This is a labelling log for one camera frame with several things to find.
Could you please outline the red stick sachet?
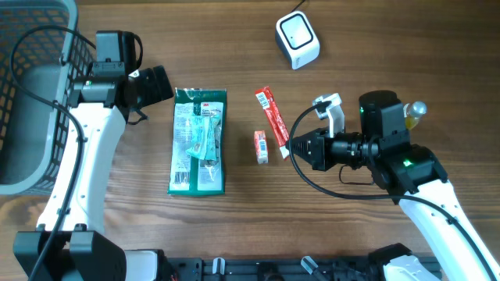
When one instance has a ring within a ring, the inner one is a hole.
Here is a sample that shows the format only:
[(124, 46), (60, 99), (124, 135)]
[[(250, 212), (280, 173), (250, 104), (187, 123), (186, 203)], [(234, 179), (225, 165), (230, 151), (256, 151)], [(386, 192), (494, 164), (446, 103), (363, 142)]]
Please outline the red stick sachet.
[(287, 148), (287, 143), (289, 141), (289, 132), (285, 125), (283, 117), (280, 114), (280, 110), (277, 106), (273, 93), (270, 90), (270, 87), (266, 86), (256, 90), (255, 97), (261, 105), (262, 110), (266, 114), (266, 118), (268, 119), (270, 127), (273, 131), (282, 158), (287, 159), (290, 155), (290, 152)]

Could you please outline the orange small carton box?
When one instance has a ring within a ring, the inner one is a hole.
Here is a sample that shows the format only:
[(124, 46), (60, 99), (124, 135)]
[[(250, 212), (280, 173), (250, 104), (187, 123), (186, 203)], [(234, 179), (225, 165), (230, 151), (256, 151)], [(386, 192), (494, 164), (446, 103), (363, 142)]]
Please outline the orange small carton box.
[(260, 165), (266, 164), (269, 161), (269, 152), (264, 130), (254, 132), (254, 144), (257, 162)]

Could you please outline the yellow oil bottle silver cap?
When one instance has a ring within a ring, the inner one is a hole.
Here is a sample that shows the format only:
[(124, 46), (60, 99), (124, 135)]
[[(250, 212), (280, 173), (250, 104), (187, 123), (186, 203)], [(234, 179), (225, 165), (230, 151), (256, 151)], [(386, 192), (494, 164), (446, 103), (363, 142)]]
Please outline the yellow oil bottle silver cap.
[(420, 119), (427, 113), (427, 105), (422, 101), (415, 101), (404, 106), (405, 127), (412, 130)]

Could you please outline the mint green wipes packet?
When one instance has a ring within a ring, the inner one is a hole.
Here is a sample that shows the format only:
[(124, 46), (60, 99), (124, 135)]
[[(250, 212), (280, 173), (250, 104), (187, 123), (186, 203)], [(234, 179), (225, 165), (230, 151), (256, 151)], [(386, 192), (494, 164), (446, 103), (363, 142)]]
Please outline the mint green wipes packet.
[(192, 115), (190, 122), (191, 144), (186, 153), (200, 160), (216, 161), (216, 128), (220, 116)]

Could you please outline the green 3M gloves package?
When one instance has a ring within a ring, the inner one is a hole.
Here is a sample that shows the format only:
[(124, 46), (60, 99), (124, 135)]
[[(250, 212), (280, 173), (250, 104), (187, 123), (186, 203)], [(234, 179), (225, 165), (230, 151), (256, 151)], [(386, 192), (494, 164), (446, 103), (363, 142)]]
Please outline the green 3M gloves package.
[[(216, 128), (216, 161), (200, 160), (186, 153), (191, 144), (192, 115), (220, 116)], [(225, 89), (176, 89), (169, 194), (202, 197), (225, 193), (223, 137), (226, 115)]]

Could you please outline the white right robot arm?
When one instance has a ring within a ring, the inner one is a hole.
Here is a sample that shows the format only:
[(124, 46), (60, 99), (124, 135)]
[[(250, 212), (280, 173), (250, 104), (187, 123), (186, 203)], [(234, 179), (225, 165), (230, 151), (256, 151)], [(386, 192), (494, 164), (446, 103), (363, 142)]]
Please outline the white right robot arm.
[(497, 280), (499, 264), (466, 217), (442, 164), (429, 149), (410, 142), (405, 124), (410, 116), (394, 91), (378, 90), (359, 97), (360, 132), (345, 131), (338, 94), (319, 96), (312, 110), (327, 119), (324, 128), (300, 137), (289, 134), (286, 148), (318, 171), (335, 165), (366, 167), (383, 194), (340, 194), (298, 175), (332, 197), (357, 201), (390, 199), (421, 232), (450, 280)]

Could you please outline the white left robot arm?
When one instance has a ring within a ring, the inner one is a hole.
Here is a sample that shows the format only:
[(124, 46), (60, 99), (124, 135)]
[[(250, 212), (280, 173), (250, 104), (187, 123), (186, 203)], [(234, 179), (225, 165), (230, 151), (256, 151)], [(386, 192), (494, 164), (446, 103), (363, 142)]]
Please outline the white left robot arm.
[(173, 97), (163, 66), (121, 70), (94, 65), (70, 92), (70, 131), (51, 197), (34, 231), (13, 252), (30, 280), (169, 280), (161, 250), (124, 250), (106, 238), (104, 197), (130, 112)]

